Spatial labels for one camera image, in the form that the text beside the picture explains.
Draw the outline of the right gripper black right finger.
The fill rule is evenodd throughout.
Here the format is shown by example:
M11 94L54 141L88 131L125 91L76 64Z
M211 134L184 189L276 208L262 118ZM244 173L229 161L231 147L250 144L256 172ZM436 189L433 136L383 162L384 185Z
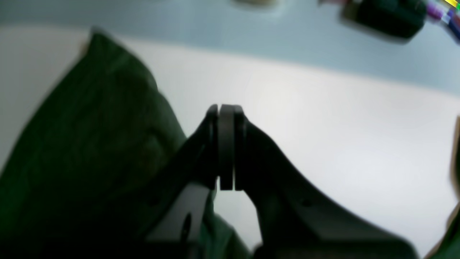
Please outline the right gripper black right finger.
M403 238L351 213L310 183L235 107L235 188L253 202L255 259L416 259Z

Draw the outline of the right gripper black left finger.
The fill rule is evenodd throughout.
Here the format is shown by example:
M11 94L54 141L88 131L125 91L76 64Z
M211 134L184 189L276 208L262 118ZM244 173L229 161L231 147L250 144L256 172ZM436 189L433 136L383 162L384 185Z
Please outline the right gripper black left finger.
M230 259L234 231L213 211L217 180L233 190L234 106L212 105L160 173L117 204L126 213L109 259Z

